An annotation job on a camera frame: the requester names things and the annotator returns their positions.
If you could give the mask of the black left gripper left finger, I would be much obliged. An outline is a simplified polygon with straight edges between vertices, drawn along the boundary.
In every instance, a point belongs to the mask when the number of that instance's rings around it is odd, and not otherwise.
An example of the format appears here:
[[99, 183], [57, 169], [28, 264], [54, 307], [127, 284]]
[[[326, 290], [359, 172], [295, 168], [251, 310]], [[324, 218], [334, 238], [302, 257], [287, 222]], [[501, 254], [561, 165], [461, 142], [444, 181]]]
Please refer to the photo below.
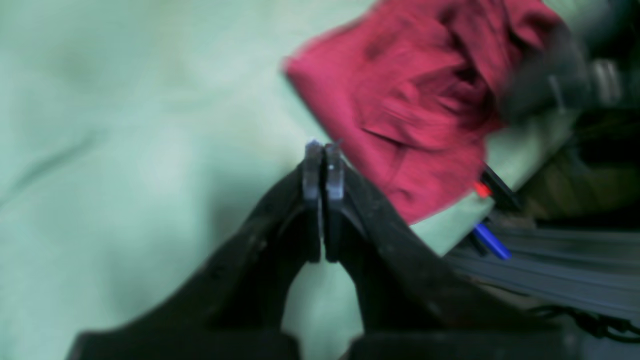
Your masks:
[[324, 148], [261, 198], [240, 229], [167, 300], [126, 325], [77, 337], [69, 360], [297, 360], [281, 331], [290, 285], [322, 255]]

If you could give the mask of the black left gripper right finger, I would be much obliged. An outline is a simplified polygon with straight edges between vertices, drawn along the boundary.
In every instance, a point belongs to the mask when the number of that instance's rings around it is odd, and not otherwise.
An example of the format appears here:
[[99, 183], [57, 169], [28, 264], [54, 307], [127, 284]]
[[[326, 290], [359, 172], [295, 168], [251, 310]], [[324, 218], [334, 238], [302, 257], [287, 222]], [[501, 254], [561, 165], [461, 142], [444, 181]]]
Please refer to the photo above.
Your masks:
[[322, 148], [329, 262], [354, 282], [364, 334], [350, 360], [573, 360], [558, 325], [526, 315], [458, 276], [370, 181]]

